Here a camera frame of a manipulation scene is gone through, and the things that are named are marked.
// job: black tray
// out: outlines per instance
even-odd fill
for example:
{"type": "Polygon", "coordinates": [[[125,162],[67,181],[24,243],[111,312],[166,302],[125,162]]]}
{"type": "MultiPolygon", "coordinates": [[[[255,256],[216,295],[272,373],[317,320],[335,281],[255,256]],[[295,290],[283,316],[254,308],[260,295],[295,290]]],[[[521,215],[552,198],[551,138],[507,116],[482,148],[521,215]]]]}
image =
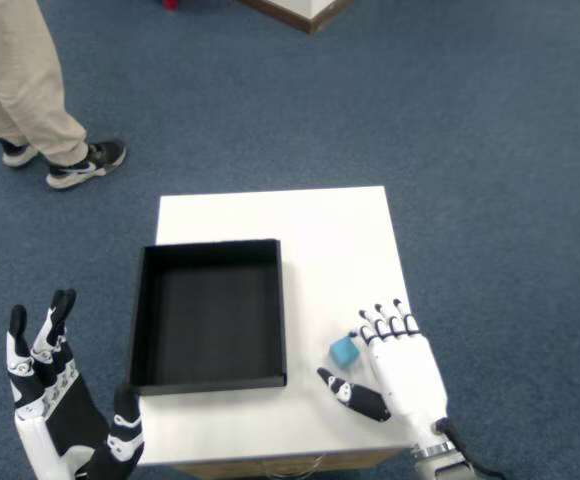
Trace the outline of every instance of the black tray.
{"type": "Polygon", "coordinates": [[[127,379],[142,395],[286,385],[279,241],[145,247],[127,379]]]}

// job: white robotic hand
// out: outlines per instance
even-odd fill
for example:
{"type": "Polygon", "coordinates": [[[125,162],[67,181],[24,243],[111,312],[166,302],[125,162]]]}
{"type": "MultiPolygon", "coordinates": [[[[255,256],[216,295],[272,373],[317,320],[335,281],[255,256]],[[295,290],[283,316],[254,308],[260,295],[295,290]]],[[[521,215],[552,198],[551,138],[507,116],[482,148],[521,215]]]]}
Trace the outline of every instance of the white robotic hand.
{"type": "Polygon", "coordinates": [[[425,480],[475,480],[476,471],[505,480],[468,454],[447,418],[448,397],[428,339],[399,300],[394,306],[375,305],[374,312],[361,310],[367,322],[350,332],[361,336],[367,356],[381,385],[381,393],[348,383],[325,368],[321,378],[339,402],[362,415],[383,422],[391,416],[410,430],[415,468],[425,480]]]}
{"type": "Polygon", "coordinates": [[[363,338],[381,394],[350,384],[323,368],[319,375],[349,408],[377,421],[391,415],[403,419],[411,430],[413,446],[423,450],[446,442],[434,430],[435,422],[446,417],[448,397],[430,343],[398,300],[394,306],[375,305],[375,310],[359,312],[367,323],[351,336],[363,338]]]}
{"type": "Polygon", "coordinates": [[[6,362],[15,426],[39,480],[126,479],[143,452],[137,399],[128,385],[117,388],[109,428],[65,337],[75,297],[74,290],[55,292],[32,351],[24,338],[26,310],[12,309],[6,362]]]}

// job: shoe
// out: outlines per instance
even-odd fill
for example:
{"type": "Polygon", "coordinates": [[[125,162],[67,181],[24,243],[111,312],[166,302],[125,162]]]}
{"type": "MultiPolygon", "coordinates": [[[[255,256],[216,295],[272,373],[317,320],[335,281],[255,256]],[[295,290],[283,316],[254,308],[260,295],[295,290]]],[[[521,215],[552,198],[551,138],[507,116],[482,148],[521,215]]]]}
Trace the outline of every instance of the shoe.
{"type": "Polygon", "coordinates": [[[32,145],[17,147],[3,138],[0,138],[0,144],[3,147],[1,159],[10,168],[20,168],[27,165],[39,153],[32,145]]]}
{"type": "Polygon", "coordinates": [[[117,168],[126,157],[126,146],[120,140],[88,145],[86,158],[76,165],[62,167],[48,164],[46,182],[52,188],[63,190],[74,187],[93,177],[103,177],[117,168]]]}

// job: table top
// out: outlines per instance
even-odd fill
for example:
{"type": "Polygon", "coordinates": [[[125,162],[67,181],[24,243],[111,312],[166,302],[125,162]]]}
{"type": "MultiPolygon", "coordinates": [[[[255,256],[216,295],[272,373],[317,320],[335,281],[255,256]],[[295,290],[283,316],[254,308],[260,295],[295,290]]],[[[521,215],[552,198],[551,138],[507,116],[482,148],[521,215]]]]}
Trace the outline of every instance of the table top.
{"type": "Polygon", "coordinates": [[[378,390],[364,355],[340,371],[328,349],[360,309],[408,304],[384,188],[161,197],[159,245],[264,238],[281,241],[288,385],[142,397],[141,464],[407,446],[401,425],[344,408],[316,373],[378,390]]]}

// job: small blue block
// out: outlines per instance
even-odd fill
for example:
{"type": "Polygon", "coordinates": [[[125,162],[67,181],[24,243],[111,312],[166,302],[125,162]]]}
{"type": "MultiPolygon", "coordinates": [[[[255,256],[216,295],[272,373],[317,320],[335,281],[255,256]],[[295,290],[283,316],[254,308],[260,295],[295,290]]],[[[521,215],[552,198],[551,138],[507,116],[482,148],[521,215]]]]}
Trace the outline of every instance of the small blue block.
{"type": "Polygon", "coordinates": [[[346,368],[359,356],[359,350],[350,337],[343,337],[330,345],[330,356],[339,368],[346,368]]]}

